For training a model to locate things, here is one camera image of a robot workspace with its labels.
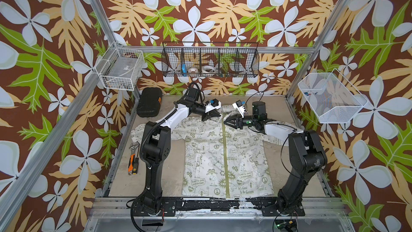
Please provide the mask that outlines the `white green printed jacket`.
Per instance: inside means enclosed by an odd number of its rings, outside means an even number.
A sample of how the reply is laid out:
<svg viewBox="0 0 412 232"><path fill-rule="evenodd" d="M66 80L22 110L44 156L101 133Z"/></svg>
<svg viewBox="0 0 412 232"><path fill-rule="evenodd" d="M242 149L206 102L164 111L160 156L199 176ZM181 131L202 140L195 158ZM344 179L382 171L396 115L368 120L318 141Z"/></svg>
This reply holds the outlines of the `white green printed jacket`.
<svg viewBox="0 0 412 232"><path fill-rule="evenodd" d="M192 116L181 121L171 139L185 142L180 195L249 198L274 194L264 142L287 147L287 135L268 135L248 128L234 129L224 121L235 114L225 105L207 121Z"/></svg>

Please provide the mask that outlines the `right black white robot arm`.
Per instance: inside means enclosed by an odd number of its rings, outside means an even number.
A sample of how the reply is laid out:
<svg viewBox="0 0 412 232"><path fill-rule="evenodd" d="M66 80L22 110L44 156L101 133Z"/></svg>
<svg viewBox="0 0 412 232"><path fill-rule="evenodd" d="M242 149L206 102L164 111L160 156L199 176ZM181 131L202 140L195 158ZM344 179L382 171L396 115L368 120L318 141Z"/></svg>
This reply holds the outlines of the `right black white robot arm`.
<svg viewBox="0 0 412 232"><path fill-rule="evenodd" d="M236 101L232 104L235 114L224 121L234 129L254 128L258 133L279 139L282 146L289 147L291 170L286 184L278 192L274 204L282 214L294 214L301 207L303 193L311 178L319 172L327 162L327 156L320 142L319 134L314 130L295 128L284 122L269 119L266 103L252 103L252 114L247 115L246 103Z"/></svg>

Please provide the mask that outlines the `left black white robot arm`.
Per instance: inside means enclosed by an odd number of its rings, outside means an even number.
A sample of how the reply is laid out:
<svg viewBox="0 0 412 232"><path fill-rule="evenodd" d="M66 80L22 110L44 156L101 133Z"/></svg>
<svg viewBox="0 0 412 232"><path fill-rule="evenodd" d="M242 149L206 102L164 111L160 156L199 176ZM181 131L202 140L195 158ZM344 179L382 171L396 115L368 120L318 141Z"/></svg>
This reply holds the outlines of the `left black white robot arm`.
<svg viewBox="0 0 412 232"><path fill-rule="evenodd" d="M145 187L132 203L132 214L143 211L155 215L161 211L163 164L171 151L171 132L177 125L191 114L200 115L202 121L220 116L218 109L222 103L219 100L203 103L198 102L200 98L200 89L189 88L165 117L157 122L146 123L139 150L140 159L146 165Z"/></svg>

